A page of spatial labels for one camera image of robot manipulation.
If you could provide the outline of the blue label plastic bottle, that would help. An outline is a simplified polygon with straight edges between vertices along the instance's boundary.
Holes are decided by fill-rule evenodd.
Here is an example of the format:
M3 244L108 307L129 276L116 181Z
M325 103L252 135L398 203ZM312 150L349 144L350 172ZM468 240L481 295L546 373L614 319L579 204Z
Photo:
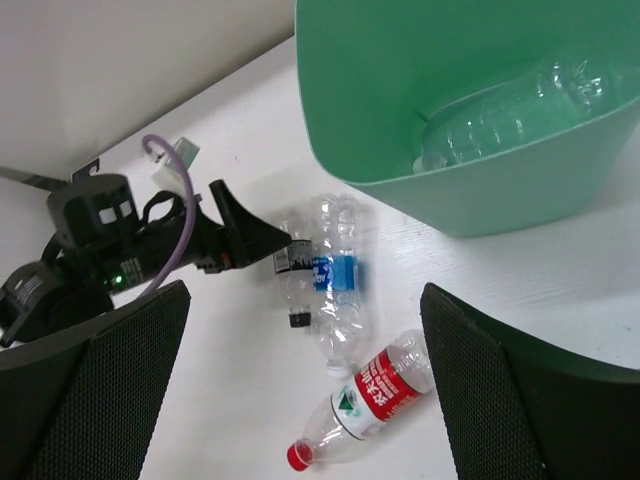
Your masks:
M311 332L328 375L349 377L373 334L362 293L362 205L346 194L324 194L312 204Z

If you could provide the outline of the clear unlabelled plastic bottle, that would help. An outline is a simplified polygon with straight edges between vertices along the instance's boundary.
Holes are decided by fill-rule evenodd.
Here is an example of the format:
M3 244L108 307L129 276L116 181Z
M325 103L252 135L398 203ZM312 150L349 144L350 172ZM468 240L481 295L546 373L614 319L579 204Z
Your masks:
M618 108L638 69L582 48L544 57L524 75L458 100L429 117L423 173L503 153L560 133Z

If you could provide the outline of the black label plastic bottle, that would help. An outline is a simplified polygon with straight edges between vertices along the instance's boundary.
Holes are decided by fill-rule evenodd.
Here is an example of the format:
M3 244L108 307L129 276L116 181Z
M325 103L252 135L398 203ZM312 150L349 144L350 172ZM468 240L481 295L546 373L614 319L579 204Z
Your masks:
M311 324L313 300L311 226L299 210L290 210L280 219L279 228L292 240L273 255L280 297L287 308L290 327L306 328Z

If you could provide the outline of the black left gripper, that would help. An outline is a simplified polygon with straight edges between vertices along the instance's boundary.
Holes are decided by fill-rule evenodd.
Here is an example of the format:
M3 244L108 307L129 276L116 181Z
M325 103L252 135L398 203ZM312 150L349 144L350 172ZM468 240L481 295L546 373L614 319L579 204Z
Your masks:
M292 243L289 234L249 212L223 180L209 185L234 268L245 268ZM179 244L186 203L160 191L139 215L128 179L104 174L51 193L47 208L60 253L47 265L70 290L121 293L154 280Z

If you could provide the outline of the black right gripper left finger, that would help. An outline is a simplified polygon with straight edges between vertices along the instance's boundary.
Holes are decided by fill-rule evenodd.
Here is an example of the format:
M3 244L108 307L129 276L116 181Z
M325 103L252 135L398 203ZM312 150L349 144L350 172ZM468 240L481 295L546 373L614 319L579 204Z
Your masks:
M4 479L136 479L189 313L182 281L1 352Z

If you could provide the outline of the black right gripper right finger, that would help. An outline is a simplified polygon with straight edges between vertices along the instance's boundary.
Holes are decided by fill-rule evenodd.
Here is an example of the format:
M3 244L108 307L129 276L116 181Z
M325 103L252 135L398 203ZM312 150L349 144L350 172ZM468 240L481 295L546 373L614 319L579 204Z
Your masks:
M639 372L425 285L420 314L460 479L636 479Z

